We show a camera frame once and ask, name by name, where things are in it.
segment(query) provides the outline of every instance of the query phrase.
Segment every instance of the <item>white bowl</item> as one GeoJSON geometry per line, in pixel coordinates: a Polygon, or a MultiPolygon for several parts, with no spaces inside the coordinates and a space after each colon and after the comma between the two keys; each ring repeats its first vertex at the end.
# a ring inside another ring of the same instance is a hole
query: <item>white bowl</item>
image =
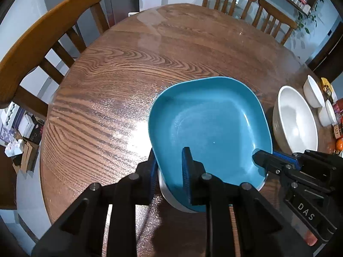
{"type": "Polygon", "coordinates": [[[328,126],[337,121],[331,102],[327,100],[325,107],[318,108],[318,118],[322,126],[328,126]]]}
{"type": "Polygon", "coordinates": [[[304,84],[304,94],[307,102],[313,108],[325,107],[323,94],[311,75],[307,76],[307,80],[304,84]]]}
{"type": "Polygon", "coordinates": [[[317,127],[310,107],[290,86],[283,86],[278,93],[273,111],[273,131],[284,153],[318,149],[317,127]]]}
{"type": "Polygon", "coordinates": [[[173,196],[173,194],[168,189],[160,169],[158,169],[158,183],[159,183],[159,188],[161,189],[161,193],[162,193],[164,199],[166,199],[167,202],[169,204],[171,204],[175,209],[178,209],[179,211],[183,211],[183,212],[196,213],[196,211],[193,211],[193,210],[185,207],[178,200],[176,200],[176,198],[173,196]]]}

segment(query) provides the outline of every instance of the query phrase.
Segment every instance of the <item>screw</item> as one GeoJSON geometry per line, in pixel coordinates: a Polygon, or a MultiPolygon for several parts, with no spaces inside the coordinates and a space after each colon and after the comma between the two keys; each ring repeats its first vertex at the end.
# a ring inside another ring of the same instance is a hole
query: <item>screw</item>
{"type": "Polygon", "coordinates": [[[252,188],[252,185],[250,183],[242,183],[241,184],[241,187],[244,189],[244,190],[250,190],[252,188]]]}
{"type": "Polygon", "coordinates": [[[131,173],[130,175],[129,175],[129,179],[131,179],[131,180],[135,180],[135,179],[138,179],[139,178],[139,175],[137,174],[137,173],[131,173]]]}
{"type": "Polygon", "coordinates": [[[97,190],[100,187],[99,183],[92,183],[90,184],[89,188],[93,191],[97,190]]]}
{"type": "Polygon", "coordinates": [[[209,174],[209,173],[203,173],[203,174],[201,175],[201,177],[202,177],[202,179],[208,181],[208,180],[210,180],[210,179],[212,178],[212,175],[209,174]]]}

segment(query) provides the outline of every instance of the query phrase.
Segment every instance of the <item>blue plate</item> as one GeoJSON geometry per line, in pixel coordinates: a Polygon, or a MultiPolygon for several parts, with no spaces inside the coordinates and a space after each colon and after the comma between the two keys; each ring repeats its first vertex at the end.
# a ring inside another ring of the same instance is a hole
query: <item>blue plate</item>
{"type": "Polygon", "coordinates": [[[209,77],[164,90],[150,111],[149,136],[168,189],[189,209],[205,211],[190,205],[182,188],[185,146],[206,172],[226,183],[264,184],[266,172],[252,155],[256,149],[272,153],[272,140],[259,100],[238,80],[209,77]]]}

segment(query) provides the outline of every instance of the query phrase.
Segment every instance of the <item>small white bowl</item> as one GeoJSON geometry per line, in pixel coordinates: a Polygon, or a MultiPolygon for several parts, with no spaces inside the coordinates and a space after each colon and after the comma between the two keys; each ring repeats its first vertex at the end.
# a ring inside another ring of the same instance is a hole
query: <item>small white bowl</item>
{"type": "Polygon", "coordinates": [[[307,102],[313,108],[325,107],[323,94],[311,75],[307,76],[307,80],[304,84],[304,94],[307,102]]]}
{"type": "Polygon", "coordinates": [[[325,107],[318,109],[318,118],[322,126],[328,126],[337,121],[331,102],[327,100],[325,107]]]}
{"type": "Polygon", "coordinates": [[[302,95],[290,86],[283,86],[273,110],[275,139],[284,153],[317,151],[318,133],[310,107],[302,95]]]}

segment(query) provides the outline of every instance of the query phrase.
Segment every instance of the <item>round wooden table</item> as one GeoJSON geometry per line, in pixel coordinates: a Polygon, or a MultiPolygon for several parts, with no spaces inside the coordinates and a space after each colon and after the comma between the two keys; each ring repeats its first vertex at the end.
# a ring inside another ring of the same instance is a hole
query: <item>round wooden table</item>
{"type": "MultiPolygon", "coordinates": [[[[270,35],[217,10],[190,4],[153,8],[127,18],[92,43],[71,67],[49,106],[41,152],[42,192],[54,222],[93,182],[108,185],[147,159],[153,101],[186,80],[229,76],[260,100],[270,125],[281,86],[302,92],[315,75],[270,35]]],[[[331,128],[313,110],[319,151],[334,148],[331,128]]],[[[261,193],[279,207],[270,175],[261,193]]],[[[205,214],[187,214],[157,193],[137,207],[139,256],[199,256],[205,214]]]]}

